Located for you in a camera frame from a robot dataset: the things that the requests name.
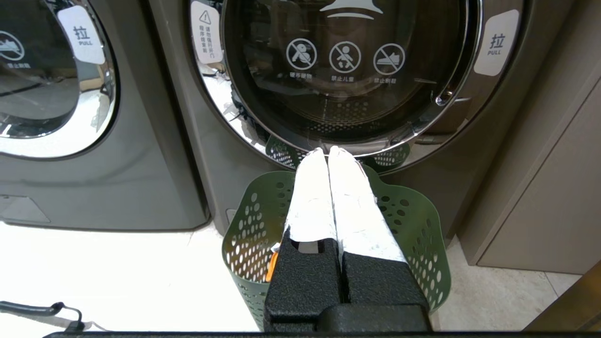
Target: orange object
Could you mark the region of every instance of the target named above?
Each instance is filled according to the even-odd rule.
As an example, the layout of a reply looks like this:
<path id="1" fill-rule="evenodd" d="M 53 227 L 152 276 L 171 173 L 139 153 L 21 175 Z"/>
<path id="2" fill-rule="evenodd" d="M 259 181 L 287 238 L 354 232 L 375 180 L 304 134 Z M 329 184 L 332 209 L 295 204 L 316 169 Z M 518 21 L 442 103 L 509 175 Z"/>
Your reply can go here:
<path id="1" fill-rule="evenodd" d="M 271 277 L 273 276 L 273 270 L 275 270 L 275 263 L 278 260 L 277 251 L 271 255 L 271 261 L 269 262 L 269 267 L 267 267 L 267 278 L 265 280 L 269 283 L 271 281 Z"/>

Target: green laundry basket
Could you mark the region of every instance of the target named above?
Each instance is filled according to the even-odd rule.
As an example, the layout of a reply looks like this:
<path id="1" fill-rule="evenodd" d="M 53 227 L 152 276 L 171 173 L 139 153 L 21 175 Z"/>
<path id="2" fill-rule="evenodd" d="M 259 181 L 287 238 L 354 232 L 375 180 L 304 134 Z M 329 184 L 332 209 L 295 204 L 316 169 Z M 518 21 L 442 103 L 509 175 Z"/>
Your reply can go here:
<path id="1" fill-rule="evenodd" d="M 451 290 L 451 273 L 436 208 L 419 192 L 383 183 L 364 166 L 377 203 L 434 312 Z M 294 188 L 294 173 L 274 171 L 246 189 L 225 234 L 222 254 L 248 309 L 263 328 L 265 282 L 271 247 L 282 238 Z"/>

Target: washing machine door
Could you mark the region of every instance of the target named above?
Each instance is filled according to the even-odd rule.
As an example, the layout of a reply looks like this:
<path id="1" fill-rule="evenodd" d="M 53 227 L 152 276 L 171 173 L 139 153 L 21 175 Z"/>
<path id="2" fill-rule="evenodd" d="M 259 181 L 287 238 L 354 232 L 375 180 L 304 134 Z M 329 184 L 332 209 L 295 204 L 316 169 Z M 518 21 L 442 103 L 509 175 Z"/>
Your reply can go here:
<path id="1" fill-rule="evenodd" d="M 0 154 L 61 158 L 98 142 L 114 74 L 86 1 L 0 0 Z"/>
<path id="2" fill-rule="evenodd" d="M 293 168 L 339 145 L 384 173 L 439 150 L 476 116 L 522 5 L 192 0 L 191 33 L 218 113 L 255 149 Z"/>

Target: warning triangle icon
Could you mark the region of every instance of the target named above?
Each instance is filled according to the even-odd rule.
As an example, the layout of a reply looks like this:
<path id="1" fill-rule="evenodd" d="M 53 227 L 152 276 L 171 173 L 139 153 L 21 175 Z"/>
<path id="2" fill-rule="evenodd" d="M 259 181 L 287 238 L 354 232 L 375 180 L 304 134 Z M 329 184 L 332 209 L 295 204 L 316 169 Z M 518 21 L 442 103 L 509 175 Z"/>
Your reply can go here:
<path id="1" fill-rule="evenodd" d="M 200 16 L 200 22 L 204 22 L 207 25 L 211 24 L 211 18 L 209 16 L 209 11 L 204 11 L 203 15 Z"/>

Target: front-loading washing machine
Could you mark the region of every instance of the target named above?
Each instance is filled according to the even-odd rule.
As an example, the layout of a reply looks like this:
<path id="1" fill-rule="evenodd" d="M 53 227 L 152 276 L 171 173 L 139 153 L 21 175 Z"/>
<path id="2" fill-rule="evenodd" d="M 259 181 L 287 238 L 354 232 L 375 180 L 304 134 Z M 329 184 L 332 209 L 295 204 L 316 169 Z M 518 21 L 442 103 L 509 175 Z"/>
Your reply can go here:
<path id="1" fill-rule="evenodd" d="M 0 0 L 0 221 L 207 222 L 148 18 L 139 1 Z"/>
<path id="2" fill-rule="evenodd" d="M 572 4 L 148 1 L 221 232 L 252 179 L 338 145 L 447 238 Z"/>

